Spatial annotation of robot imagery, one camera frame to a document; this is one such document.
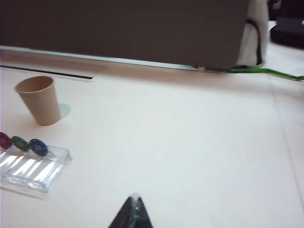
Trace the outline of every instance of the blue poker chip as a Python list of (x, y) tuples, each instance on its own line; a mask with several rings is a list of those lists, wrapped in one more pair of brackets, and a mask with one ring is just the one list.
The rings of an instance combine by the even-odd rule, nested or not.
[(29, 141), (29, 147), (35, 154), (38, 154), (40, 156), (46, 156), (48, 153), (47, 146), (39, 139), (32, 139)]

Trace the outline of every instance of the green poker chip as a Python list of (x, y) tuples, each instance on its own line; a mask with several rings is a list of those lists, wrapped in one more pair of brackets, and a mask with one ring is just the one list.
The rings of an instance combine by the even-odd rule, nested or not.
[(29, 150), (29, 143), (19, 136), (12, 137), (13, 144), (21, 151), (26, 152)]

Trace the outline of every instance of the black object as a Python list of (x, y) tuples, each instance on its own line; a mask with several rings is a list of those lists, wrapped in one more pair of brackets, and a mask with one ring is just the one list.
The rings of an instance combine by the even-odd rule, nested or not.
[(304, 19), (304, 1), (303, 0), (282, 0), (280, 17), (302, 18)]
[(109, 228), (153, 228), (142, 198), (130, 196)]
[(270, 30), (275, 43), (304, 48), (304, 19), (277, 18), (277, 25)]
[(229, 69), (249, 0), (1, 0), (0, 45)]

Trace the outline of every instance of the black cable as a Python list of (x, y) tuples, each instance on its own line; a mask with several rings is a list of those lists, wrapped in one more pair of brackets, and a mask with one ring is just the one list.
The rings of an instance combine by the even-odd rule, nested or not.
[(252, 25), (256, 29), (257, 32), (256, 65), (260, 65), (263, 63), (262, 54), (261, 54), (261, 33), (255, 21), (253, 21), (252, 19), (247, 19), (246, 23)]

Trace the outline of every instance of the black bag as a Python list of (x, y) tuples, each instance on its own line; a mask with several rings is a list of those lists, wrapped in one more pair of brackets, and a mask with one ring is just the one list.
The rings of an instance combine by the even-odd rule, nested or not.
[(270, 37), (275, 43), (304, 48), (304, 19), (277, 18)]

